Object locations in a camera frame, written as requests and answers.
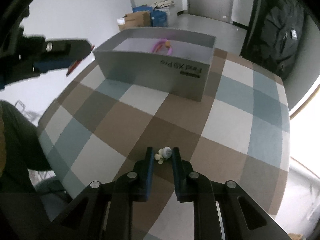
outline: baseboard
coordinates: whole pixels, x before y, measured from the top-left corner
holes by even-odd
[[[237,22],[232,22],[232,25],[237,26],[239,28],[245,29],[246,31],[248,30],[248,26],[245,26],[241,23],[237,23]]]

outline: person's leg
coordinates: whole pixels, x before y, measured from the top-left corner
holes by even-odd
[[[39,144],[36,127],[14,106],[0,101],[6,164],[0,177],[0,208],[21,239],[35,239],[50,223],[27,168],[51,170]]]

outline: plaid tablecloth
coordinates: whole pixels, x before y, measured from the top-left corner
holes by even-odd
[[[270,215],[289,169],[281,79],[216,49],[202,102],[106,79],[91,63],[50,105],[39,140],[72,197],[131,171],[148,146],[179,147],[195,171],[238,182]],[[193,204],[178,203],[169,162],[155,163],[148,202],[134,203],[133,239],[193,239]]]

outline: blue box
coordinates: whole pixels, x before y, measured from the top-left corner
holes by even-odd
[[[154,10],[151,6],[142,5],[132,9],[133,12],[148,11],[150,12],[151,26],[168,27],[167,14],[163,11]]]

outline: zipper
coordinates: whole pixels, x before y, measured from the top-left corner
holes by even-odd
[[[288,39],[288,31],[285,31],[285,35],[284,37],[282,38],[282,42],[281,42],[281,49],[280,49],[280,53],[282,54],[283,51],[284,51],[284,46],[285,46],[285,43]]]

